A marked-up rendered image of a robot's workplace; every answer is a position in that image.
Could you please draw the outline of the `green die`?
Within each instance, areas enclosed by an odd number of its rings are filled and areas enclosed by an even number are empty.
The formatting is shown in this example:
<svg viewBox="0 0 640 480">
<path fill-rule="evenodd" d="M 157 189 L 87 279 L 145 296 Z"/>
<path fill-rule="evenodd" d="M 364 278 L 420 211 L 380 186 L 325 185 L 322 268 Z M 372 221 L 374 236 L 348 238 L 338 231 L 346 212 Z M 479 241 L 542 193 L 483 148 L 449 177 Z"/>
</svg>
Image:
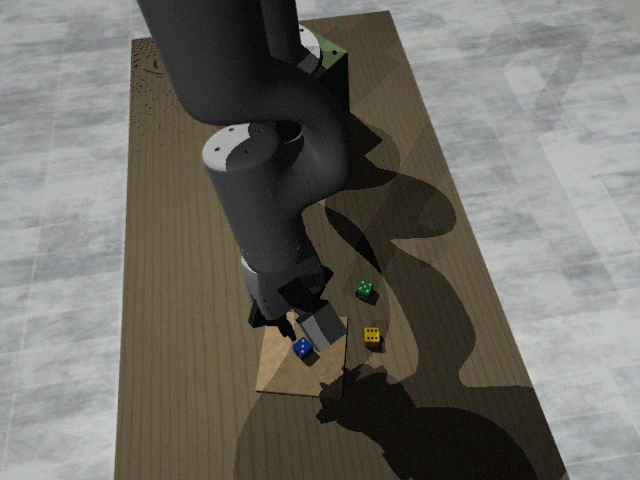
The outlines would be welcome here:
<svg viewBox="0 0 640 480">
<path fill-rule="evenodd" d="M 369 300 L 371 293 L 373 291 L 374 283 L 360 279 L 360 282 L 356 289 L 356 296 L 363 298 L 365 300 Z"/>
</svg>

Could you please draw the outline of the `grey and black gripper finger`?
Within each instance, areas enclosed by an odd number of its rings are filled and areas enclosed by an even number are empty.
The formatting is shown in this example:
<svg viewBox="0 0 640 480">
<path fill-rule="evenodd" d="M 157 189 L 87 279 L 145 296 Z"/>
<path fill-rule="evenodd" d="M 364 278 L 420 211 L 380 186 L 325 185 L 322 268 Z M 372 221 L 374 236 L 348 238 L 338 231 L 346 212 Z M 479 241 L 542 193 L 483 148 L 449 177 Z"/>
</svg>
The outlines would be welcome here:
<svg viewBox="0 0 640 480">
<path fill-rule="evenodd" d="M 275 320 L 266 320 L 266 318 L 261 313 L 255 298 L 251 308 L 248 322 L 252 326 L 252 328 L 262 327 L 264 325 L 278 326 L 278 329 L 284 338 L 288 336 L 292 340 L 292 342 L 296 340 L 295 332 L 293 330 L 291 323 L 287 320 L 286 314 L 284 314 L 283 316 Z"/>
<path fill-rule="evenodd" d="M 334 275 L 334 272 L 324 265 L 322 265 L 322 267 L 325 273 L 325 279 L 326 279 L 325 284 L 327 284 L 329 280 L 332 278 L 332 276 Z M 317 293 L 314 294 L 320 301 L 321 301 L 320 296 L 322 295 L 325 287 L 326 285 L 324 285 L 322 289 L 320 289 Z"/>
</svg>

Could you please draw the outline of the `blue die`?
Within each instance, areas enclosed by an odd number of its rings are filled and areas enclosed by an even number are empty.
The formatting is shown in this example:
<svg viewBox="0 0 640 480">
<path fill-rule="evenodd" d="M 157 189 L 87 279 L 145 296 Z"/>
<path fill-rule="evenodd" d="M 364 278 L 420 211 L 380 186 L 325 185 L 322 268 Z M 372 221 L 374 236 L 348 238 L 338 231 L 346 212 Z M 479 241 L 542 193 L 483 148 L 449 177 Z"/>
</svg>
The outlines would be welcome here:
<svg viewBox="0 0 640 480">
<path fill-rule="evenodd" d="M 302 337 L 293 345 L 294 353 L 304 361 L 310 354 L 313 353 L 313 346 L 307 341 L 305 337 Z"/>
</svg>

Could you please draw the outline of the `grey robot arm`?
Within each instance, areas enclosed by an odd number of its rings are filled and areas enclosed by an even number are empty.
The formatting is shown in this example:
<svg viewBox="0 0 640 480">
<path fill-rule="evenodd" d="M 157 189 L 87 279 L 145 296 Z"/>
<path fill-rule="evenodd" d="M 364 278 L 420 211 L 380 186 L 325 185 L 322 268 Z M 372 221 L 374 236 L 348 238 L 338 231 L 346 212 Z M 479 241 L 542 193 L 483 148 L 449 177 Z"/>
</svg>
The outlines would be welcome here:
<svg viewBox="0 0 640 480">
<path fill-rule="evenodd" d="M 234 125 L 206 142 L 202 160 L 243 259 L 259 269 L 293 262 L 307 244 L 302 212 L 342 190 L 353 169 L 346 116 L 313 77 L 320 46 L 299 25 L 296 1 L 137 3 L 185 111 Z M 282 144 L 268 121 L 303 125 Z M 316 351 L 348 332 L 298 277 L 278 292 Z"/>
</svg>

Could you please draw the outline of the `yellow die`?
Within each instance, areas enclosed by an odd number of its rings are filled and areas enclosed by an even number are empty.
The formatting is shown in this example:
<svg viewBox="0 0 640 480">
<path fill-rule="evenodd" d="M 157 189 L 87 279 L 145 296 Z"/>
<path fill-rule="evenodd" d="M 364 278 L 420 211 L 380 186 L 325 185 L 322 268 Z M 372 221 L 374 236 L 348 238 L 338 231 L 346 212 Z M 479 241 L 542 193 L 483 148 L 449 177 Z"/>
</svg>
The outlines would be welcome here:
<svg viewBox="0 0 640 480">
<path fill-rule="evenodd" d="M 364 346 L 378 347 L 380 343 L 379 328 L 364 328 Z"/>
</svg>

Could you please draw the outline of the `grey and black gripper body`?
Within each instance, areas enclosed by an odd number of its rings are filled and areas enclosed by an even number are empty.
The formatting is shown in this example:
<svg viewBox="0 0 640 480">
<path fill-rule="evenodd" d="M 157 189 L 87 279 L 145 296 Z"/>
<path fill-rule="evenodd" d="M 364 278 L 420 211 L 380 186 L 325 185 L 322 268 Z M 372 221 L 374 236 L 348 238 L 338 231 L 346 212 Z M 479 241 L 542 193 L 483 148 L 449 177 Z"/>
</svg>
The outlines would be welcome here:
<svg viewBox="0 0 640 480">
<path fill-rule="evenodd" d="M 321 261 L 308 236 L 302 254 L 285 266 L 259 269 L 249 265 L 243 257 L 241 265 L 249 297 L 252 303 L 255 298 L 266 320 L 275 320 L 293 309 L 279 294 L 279 288 L 298 277 L 315 294 L 326 281 Z"/>
</svg>

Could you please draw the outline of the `tan square mat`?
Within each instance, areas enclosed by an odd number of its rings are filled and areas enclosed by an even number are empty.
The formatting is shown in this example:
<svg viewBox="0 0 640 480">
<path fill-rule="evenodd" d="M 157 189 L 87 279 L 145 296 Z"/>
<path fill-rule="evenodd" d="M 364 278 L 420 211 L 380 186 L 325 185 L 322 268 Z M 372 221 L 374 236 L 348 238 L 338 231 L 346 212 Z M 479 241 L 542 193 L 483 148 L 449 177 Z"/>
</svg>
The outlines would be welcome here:
<svg viewBox="0 0 640 480">
<path fill-rule="evenodd" d="M 278 326 L 265 327 L 255 391 L 342 399 L 346 334 L 321 353 L 313 347 L 302 361 L 293 345 L 309 339 L 295 320 L 299 315 L 286 315 L 296 340 L 284 338 Z"/>
</svg>

